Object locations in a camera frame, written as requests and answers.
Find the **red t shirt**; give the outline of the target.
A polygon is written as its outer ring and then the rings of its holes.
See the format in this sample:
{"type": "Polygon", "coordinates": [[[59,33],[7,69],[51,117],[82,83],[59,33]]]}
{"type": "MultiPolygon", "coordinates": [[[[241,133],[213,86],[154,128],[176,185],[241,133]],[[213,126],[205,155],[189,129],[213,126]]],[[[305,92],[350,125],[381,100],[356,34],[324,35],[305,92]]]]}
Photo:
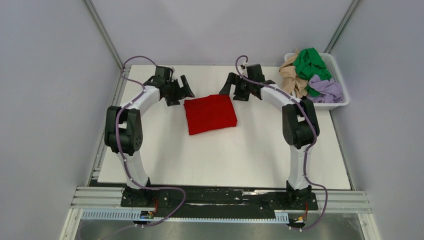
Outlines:
{"type": "Polygon", "coordinates": [[[183,105],[190,136],[237,126],[235,109],[228,95],[185,100],[183,105]]]}

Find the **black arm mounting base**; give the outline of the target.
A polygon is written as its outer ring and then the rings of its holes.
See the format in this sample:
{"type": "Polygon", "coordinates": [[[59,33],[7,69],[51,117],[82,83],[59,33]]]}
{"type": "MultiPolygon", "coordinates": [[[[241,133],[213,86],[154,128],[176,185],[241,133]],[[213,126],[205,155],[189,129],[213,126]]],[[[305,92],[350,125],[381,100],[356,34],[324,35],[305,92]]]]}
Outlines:
{"type": "Polygon", "coordinates": [[[120,185],[119,206],[154,208],[155,216],[202,219],[272,219],[275,211],[304,214],[318,210],[316,195],[310,188],[292,191],[285,188],[151,185],[150,190],[134,190],[120,185]]]}

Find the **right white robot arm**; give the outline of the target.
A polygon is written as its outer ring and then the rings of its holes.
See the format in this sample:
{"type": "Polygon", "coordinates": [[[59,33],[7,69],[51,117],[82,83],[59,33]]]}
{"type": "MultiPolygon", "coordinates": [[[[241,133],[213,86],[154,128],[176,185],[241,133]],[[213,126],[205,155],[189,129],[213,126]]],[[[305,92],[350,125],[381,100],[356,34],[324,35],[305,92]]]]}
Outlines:
{"type": "Polygon", "coordinates": [[[279,197],[285,207],[301,208],[313,198],[312,184],[307,179],[307,166],[320,134],[314,104],[309,99],[295,98],[272,80],[266,80],[260,64],[242,69],[242,75],[234,72],[228,74],[219,94],[229,95],[234,86],[234,100],[247,102],[250,96],[255,96],[281,111],[282,134],[290,149],[290,171],[286,191],[279,197]]]}

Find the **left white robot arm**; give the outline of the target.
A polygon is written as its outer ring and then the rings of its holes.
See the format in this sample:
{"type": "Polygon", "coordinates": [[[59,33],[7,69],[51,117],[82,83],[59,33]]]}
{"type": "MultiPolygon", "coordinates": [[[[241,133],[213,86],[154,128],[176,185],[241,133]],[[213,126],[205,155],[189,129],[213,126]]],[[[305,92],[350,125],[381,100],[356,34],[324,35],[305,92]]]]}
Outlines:
{"type": "Polygon", "coordinates": [[[121,206],[146,207],[153,201],[152,187],[141,159],[143,143],[142,116],[154,104],[164,99],[167,106],[176,106],[185,98],[195,94],[190,88],[187,77],[174,77],[174,69],[157,66],[154,75],[145,83],[135,81],[140,91],[128,102],[111,105],[106,111],[104,143],[120,160],[126,177],[121,206]]]}

